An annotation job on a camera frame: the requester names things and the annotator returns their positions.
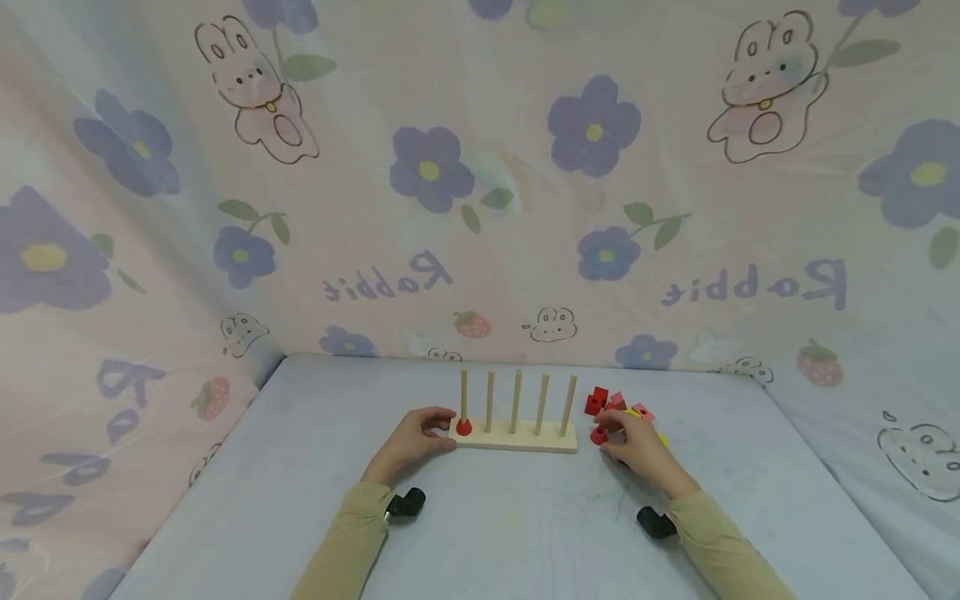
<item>hand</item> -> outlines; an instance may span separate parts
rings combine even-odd
[[[405,468],[431,454],[456,448],[456,440],[442,438],[433,431],[434,428],[449,429],[450,420],[456,416],[456,412],[438,406],[407,413],[370,460],[360,481],[392,487],[397,475]]]
[[[608,431],[622,429],[625,442],[606,442],[600,449],[623,461],[634,473],[649,479],[671,500],[700,490],[700,484],[687,473],[660,441],[650,421],[618,410],[601,411],[593,422]]]

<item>black clamp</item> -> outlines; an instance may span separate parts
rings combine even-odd
[[[673,524],[670,517],[658,514],[650,506],[644,506],[640,509],[636,514],[636,522],[654,540],[666,540],[670,536],[677,535],[677,526]]]
[[[387,505],[388,516],[417,516],[423,503],[426,502],[426,494],[420,488],[410,488],[407,495],[395,495],[394,499]]]

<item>left hand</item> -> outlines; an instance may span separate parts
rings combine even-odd
[[[442,438],[433,431],[449,429],[450,421],[456,416],[455,411],[439,406],[407,413],[373,456],[360,481],[391,487],[405,468],[432,454],[456,448],[456,440]]]

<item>strawberry print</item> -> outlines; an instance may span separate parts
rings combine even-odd
[[[800,349],[797,367],[806,380],[822,388],[835,388],[843,381],[843,367],[835,352],[810,338],[810,345]]]
[[[214,377],[204,384],[190,406],[197,409],[197,417],[212,421],[224,412],[229,400],[229,380],[226,377]]]
[[[457,332],[464,337],[481,340],[493,331],[490,321],[475,311],[469,310],[465,313],[453,313],[453,315],[457,318],[457,320],[453,322],[453,326],[455,326]]]

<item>beige sleeve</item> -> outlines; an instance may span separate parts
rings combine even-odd
[[[796,600],[756,548],[706,492],[677,498],[667,511],[681,545],[724,600]]]
[[[379,484],[350,488],[290,600],[357,600],[387,537],[383,514],[393,497]]]

